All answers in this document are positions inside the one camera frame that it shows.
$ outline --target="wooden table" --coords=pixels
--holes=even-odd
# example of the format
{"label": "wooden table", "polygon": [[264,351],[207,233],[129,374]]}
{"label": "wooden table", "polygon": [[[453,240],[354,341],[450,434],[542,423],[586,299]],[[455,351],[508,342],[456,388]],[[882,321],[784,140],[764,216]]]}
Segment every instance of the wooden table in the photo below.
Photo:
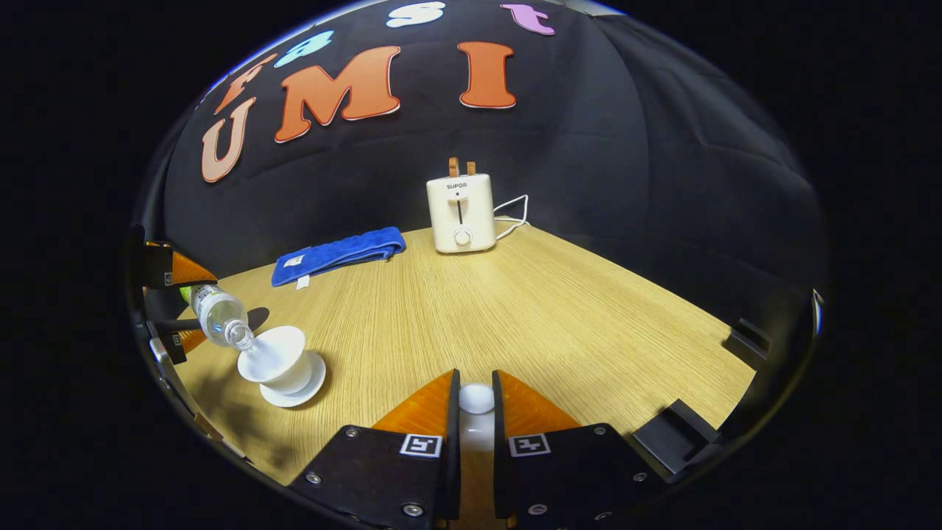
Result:
{"label": "wooden table", "polygon": [[[327,364],[317,396],[290,409],[265,402],[238,375],[236,352],[209,341],[176,367],[210,422],[278,482],[288,484],[341,425],[371,426],[453,368],[463,384],[489,384],[501,369],[578,422],[623,433],[677,398],[718,427],[752,381],[721,346],[729,326],[535,227],[466,255],[436,253],[430,228],[403,238],[405,252],[389,261],[313,276],[308,289],[273,288],[274,264],[220,280],[246,307],[270,309],[259,333],[295,325]],[[452,528],[505,527],[494,519],[492,465],[490,454],[463,455]]]}

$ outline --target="white cable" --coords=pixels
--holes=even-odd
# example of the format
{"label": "white cable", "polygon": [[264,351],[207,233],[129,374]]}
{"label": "white cable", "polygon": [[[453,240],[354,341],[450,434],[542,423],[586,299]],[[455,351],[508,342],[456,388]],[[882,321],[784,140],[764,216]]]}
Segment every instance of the white cable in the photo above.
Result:
{"label": "white cable", "polygon": [[527,205],[528,205],[528,203],[529,203],[529,195],[520,195],[520,196],[517,197],[516,199],[507,201],[506,203],[500,205],[499,207],[494,208],[494,211],[498,211],[499,209],[501,209],[501,208],[503,208],[503,207],[505,207],[505,206],[507,206],[507,205],[512,205],[513,203],[519,201],[520,199],[523,199],[523,200],[524,200],[524,217],[523,217],[523,219],[514,219],[514,218],[501,219],[500,221],[517,221],[517,224],[515,224],[514,226],[511,226],[511,227],[508,228],[507,230],[504,230],[504,232],[503,232],[502,234],[500,234],[499,236],[497,236],[497,239],[498,239],[498,240],[501,239],[501,238],[503,238],[504,236],[510,234],[510,233],[514,230],[514,228],[516,228],[517,226],[521,226],[521,225],[523,225],[523,223],[527,223]]}

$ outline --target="blue towel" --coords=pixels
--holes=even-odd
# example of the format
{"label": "blue towel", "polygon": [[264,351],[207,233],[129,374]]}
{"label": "blue towel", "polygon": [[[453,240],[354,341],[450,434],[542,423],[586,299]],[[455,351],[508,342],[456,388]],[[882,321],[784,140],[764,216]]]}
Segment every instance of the blue towel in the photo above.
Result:
{"label": "blue towel", "polygon": [[326,273],[345,265],[389,259],[405,250],[402,234],[393,226],[366,232],[345,240],[302,248],[275,262],[271,286],[278,287],[305,275]]}

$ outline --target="white letter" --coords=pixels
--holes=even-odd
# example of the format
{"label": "white letter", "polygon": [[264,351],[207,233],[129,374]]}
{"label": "white letter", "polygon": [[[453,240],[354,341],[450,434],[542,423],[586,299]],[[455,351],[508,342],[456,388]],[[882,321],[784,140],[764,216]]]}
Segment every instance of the white letter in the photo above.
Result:
{"label": "white letter", "polygon": [[422,4],[411,4],[398,9],[393,9],[389,13],[392,19],[386,22],[389,27],[403,27],[404,25],[416,25],[431,22],[442,16],[442,9],[445,8],[444,2],[424,2]]}

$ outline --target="pink letter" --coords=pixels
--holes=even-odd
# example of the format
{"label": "pink letter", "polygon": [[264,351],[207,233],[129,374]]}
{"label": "pink letter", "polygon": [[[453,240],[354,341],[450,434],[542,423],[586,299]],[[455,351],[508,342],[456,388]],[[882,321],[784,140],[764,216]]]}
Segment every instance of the pink letter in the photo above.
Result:
{"label": "pink letter", "polygon": [[539,33],[540,35],[554,35],[556,33],[556,30],[552,27],[540,24],[539,19],[549,18],[546,13],[541,13],[523,4],[501,4],[500,6],[511,11],[514,22],[533,33]]}

